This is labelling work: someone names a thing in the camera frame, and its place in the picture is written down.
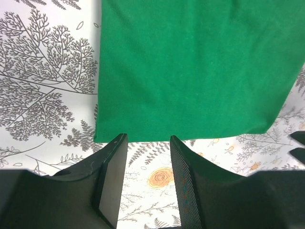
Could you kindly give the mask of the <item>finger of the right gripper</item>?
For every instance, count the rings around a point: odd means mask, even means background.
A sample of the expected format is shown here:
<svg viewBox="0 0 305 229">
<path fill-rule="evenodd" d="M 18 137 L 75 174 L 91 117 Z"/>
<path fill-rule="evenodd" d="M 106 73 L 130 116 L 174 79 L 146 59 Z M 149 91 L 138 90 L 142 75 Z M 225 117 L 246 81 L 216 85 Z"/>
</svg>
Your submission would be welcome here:
<svg viewBox="0 0 305 229">
<path fill-rule="evenodd" d="M 289 151 L 289 154 L 300 161 L 302 164 L 305 164 L 305 149 L 304 148 L 295 148 Z"/>
<path fill-rule="evenodd" d="M 305 131 L 296 131 L 290 134 L 290 137 L 298 143 L 305 145 Z"/>
</svg>

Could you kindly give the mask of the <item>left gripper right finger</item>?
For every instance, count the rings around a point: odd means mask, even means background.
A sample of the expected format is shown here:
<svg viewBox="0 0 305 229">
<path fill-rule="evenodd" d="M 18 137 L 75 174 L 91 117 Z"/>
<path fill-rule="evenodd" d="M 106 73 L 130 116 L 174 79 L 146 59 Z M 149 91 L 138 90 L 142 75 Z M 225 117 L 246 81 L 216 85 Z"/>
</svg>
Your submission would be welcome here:
<svg viewBox="0 0 305 229">
<path fill-rule="evenodd" d="M 182 228 L 304 228 L 304 171 L 267 170 L 244 177 L 196 154 L 176 136 L 170 152 Z"/>
</svg>

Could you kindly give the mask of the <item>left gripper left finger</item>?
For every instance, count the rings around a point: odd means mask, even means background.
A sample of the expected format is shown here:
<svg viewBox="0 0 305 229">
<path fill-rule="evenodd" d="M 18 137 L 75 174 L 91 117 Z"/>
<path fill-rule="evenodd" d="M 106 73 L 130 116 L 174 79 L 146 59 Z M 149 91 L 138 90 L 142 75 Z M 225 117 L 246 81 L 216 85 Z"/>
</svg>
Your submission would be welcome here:
<svg viewBox="0 0 305 229">
<path fill-rule="evenodd" d="M 0 172 L 3 229 L 114 229 L 128 151 L 120 134 L 98 152 L 53 176 Z"/>
</svg>

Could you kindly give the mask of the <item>green t shirt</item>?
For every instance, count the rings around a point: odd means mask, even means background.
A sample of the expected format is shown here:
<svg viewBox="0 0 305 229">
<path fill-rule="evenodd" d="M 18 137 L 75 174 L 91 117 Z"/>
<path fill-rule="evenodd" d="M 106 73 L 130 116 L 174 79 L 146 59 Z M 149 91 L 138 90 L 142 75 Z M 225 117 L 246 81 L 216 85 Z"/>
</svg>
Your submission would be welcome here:
<svg viewBox="0 0 305 229">
<path fill-rule="evenodd" d="M 302 0 L 104 0 L 94 141 L 263 134 L 304 62 Z"/>
</svg>

